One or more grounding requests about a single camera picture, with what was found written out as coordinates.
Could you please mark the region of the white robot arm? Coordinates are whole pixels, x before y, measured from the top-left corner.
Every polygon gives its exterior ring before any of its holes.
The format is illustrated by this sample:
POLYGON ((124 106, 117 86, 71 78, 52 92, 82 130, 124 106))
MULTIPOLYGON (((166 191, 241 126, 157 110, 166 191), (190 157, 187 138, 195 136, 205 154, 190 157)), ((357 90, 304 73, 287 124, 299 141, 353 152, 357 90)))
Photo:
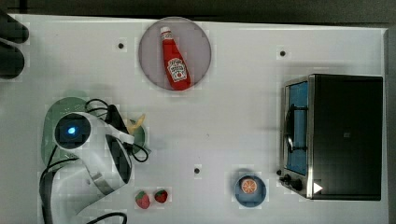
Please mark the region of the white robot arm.
POLYGON ((134 137, 83 112, 61 117, 53 137, 59 150, 76 159, 40 178, 44 223, 72 224, 87 206, 129 182, 132 162, 123 145, 134 137))

